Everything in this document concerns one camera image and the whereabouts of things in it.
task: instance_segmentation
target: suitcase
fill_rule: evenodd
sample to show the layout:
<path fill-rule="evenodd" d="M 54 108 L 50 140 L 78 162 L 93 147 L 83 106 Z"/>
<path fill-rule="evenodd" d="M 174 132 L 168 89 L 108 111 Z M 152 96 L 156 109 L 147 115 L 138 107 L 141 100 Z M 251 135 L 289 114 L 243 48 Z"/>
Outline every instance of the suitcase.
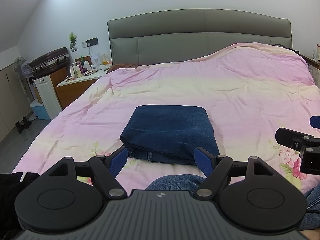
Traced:
<path fill-rule="evenodd" d="M 69 65 L 70 57 L 68 49 L 60 48 L 33 60 L 30 63 L 30 68 L 33 74 L 33 79 L 36 80 L 38 78 L 48 76 L 64 67 L 68 71 Z"/>

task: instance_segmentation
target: black circular pad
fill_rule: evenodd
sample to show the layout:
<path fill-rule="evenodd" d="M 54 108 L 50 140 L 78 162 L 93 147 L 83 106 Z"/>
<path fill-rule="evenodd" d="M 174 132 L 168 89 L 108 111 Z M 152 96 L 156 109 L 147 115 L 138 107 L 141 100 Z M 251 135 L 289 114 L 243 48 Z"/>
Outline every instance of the black circular pad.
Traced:
<path fill-rule="evenodd" d="M 70 206 L 76 200 L 76 195 L 67 189 L 49 189 L 40 194 L 38 202 L 48 209 L 63 209 Z"/>
<path fill-rule="evenodd" d="M 16 198 L 15 210 L 24 229 L 62 233 L 93 220 L 102 208 L 100 192 L 69 176 L 40 176 Z"/>
<path fill-rule="evenodd" d="M 219 205 L 227 219 L 256 233 L 296 228 L 307 209 L 303 194 L 276 175 L 251 179 L 246 176 L 221 192 Z"/>
<path fill-rule="evenodd" d="M 247 199 L 251 205 L 259 208 L 277 208 L 284 202 L 283 195 L 270 188 L 256 188 L 247 194 Z"/>

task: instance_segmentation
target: black boots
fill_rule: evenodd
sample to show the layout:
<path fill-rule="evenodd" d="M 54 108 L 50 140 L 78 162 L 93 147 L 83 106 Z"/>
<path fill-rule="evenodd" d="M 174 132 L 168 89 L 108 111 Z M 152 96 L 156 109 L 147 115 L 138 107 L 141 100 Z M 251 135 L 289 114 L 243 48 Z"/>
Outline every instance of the black boots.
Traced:
<path fill-rule="evenodd" d="M 31 125 L 31 121 L 28 121 L 28 119 L 26 117 L 23 117 L 22 118 L 22 121 L 23 121 L 23 125 L 20 124 L 20 122 L 16 122 L 16 128 L 18 130 L 19 133 L 22 133 L 22 131 L 26 128 L 28 129 Z"/>
<path fill-rule="evenodd" d="M 22 121 L 23 121 L 24 126 L 26 127 L 26 129 L 28 129 L 29 126 L 32 124 L 32 122 L 31 122 L 31 121 L 28 121 L 28 119 L 27 119 L 26 117 L 23 117 L 23 118 L 22 118 Z"/>
<path fill-rule="evenodd" d="M 24 125 L 21 125 L 19 122 L 16 122 L 16 128 L 18 130 L 19 133 L 22 133 L 22 131 L 24 130 Z"/>

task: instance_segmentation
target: white countertop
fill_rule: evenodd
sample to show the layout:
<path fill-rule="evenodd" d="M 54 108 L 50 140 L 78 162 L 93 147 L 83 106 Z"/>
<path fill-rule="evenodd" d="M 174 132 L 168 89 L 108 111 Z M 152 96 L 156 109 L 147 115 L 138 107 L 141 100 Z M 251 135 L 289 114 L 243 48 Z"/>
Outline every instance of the white countertop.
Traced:
<path fill-rule="evenodd" d="M 106 73 L 106 71 L 104 70 L 98 70 L 96 73 L 93 73 L 89 76 L 82 76 L 79 78 L 76 78 L 75 80 L 71 80 L 71 81 L 62 81 L 61 83 L 59 83 L 57 85 L 57 87 L 61 87 L 61 86 L 65 86 L 65 85 L 69 85 L 69 84 L 73 84 L 73 83 L 78 83 L 78 82 L 82 82 L 82 81 L 87 81 L 87 80 L 92 80 L 92 79 L 99 79 L 101 78 L 104 74 Z"/>

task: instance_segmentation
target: headboard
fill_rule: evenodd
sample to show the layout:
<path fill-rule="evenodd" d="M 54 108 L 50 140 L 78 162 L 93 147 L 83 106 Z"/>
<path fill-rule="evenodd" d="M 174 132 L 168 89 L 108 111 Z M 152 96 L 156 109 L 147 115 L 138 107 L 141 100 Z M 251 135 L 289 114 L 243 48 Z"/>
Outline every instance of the headboard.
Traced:
<path fill-rule="evenodd" d="M 152 65 L 207 56 L 239 42 L 292 48 L 291 23 L 220 9 L 183 9 L 108 21 L 113 64 Z"/>

